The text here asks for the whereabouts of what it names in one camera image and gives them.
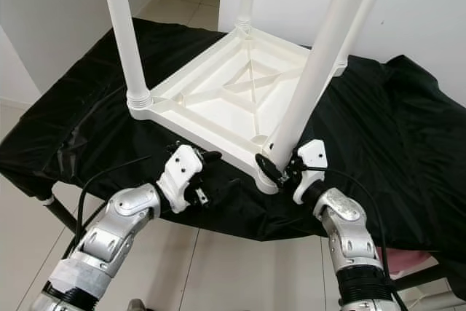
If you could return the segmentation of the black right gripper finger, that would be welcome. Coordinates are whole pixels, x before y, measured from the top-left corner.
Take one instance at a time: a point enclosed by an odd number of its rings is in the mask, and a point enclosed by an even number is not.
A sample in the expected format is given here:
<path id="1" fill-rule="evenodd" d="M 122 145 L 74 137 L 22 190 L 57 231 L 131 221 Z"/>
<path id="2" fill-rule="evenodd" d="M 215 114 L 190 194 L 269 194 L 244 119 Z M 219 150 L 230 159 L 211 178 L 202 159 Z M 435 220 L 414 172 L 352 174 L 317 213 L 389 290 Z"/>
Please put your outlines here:
<path id="1" fill-rule="evenodd" d="M 263 154 L 254 155 L 254 160 L 260 171 L 272 182 L 283 182 L 282 171 L 277 169 L 275 162 Z"/>

